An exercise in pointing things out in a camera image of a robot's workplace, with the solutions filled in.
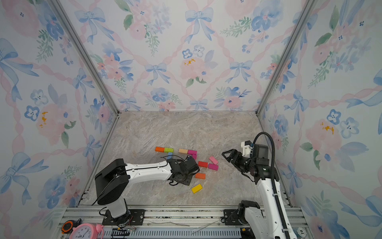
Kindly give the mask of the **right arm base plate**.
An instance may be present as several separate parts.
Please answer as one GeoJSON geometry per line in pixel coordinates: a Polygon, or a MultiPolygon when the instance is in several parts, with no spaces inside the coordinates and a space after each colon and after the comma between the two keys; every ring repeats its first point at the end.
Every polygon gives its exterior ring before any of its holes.
{"type": "Polygon", "coordinates": [[[247,223],[244,222],[244,219],[241,218],[242,215],[239,214],[238,209],[225,209],[223,210],[223,217],[221,222],[226,226],[245,226],[247,223]]]}

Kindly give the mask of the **light pink block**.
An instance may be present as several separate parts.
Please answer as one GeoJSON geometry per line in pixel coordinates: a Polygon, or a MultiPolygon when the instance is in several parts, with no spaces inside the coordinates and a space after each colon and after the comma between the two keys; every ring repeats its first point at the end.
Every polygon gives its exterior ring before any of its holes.
{"type": "Polygon", "coordinates": [[[216,159],[214,156],[209,157],[209,160],[210,160],[214,165],[218,165],[218,161],[217,161],[217,159],[216,159]]]}

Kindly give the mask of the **tan wooden block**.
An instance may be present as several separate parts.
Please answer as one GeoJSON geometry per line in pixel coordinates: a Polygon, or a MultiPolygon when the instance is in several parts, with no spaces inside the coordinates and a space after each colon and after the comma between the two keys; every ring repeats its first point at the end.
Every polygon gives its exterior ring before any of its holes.
{"type": "Polygon", "coordinates": [[[179,149],[179,153],[182,153],[182,154],[188,154],[188,150],[187,150],[187,149],[182,149],[182,148],[180,148],[180,149],[179,149]]]}

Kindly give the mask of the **red block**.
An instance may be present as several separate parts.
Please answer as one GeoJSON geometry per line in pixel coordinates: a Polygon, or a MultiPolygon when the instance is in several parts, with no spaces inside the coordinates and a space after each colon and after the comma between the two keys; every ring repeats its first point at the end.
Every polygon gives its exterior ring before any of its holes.
{"type": "Polygon", "coordinates": [[[199,167],[208,168],[209,164],[207,162],[199,161],[198,162],[199,167]]]}

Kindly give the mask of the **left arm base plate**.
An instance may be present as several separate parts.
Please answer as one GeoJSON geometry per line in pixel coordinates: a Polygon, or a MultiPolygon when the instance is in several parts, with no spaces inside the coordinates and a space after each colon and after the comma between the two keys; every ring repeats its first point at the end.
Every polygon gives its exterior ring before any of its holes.
{"type": "Polygon", "coordinates": [[[126,214],[113,218],[109,210],[106,210],[102,225],[104,226],[142,226],[145,217],[144,209],[127,210],[126,214]]]}

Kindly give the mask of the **magenta block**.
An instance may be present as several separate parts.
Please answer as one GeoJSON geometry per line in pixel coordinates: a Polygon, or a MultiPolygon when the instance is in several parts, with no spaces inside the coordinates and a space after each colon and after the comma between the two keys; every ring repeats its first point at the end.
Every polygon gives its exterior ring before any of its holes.
{"type": "Polygon", "coordinates": [[[208,164],[208,169],[218,171],[219,167],[216,164],[209,163],[208,164]]]}
{"type": "Polygon", "coordinates": [[[188,150],[188,154],[197,155],[198,152],[195,150],[188,150]]]}

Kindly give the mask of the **green block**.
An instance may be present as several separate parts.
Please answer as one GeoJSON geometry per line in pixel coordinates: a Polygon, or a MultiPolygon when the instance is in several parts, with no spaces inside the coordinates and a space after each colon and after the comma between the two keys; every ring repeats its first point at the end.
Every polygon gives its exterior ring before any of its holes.
{"type": "Polygon", "coordinates": [[[174,152],[174,149],[173,148],[167,148],[167,147],[165,147],[164,148],[164,152],[174,152]]]}

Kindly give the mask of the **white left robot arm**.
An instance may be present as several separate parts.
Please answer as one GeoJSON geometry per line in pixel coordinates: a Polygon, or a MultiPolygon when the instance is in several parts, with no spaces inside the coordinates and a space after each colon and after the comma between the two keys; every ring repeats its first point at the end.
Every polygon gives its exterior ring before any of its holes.
{"type": "Polygon", "coordinates": [[[188,155],[163,156],[162,161],[150,164],[132,164],[119,158],[107,165],[95,176],[96,199],[94,204],[103,205],[112,219],[129,215],[122,193],[128,185],[162,180],[171,186],[189,186],[193,176],[200,172],[195,159],[188,155]]]}

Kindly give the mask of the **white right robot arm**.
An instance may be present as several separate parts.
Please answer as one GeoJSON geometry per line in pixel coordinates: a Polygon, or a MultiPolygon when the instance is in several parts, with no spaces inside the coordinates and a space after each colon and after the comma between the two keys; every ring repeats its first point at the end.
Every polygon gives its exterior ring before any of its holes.
{"type": "Polygon", "coordinates": [[[245,238],[296,239],[282,200],[281,186],[275,167],[268,159],[266,145],[241,143],[242,152],[231,149],[222,156],[241,175],[255,183],[263,202],[263,209],[254,201],[243,200],[236,210],[224,210],[221,222],[227,226],[245,226],[245,238]]]}

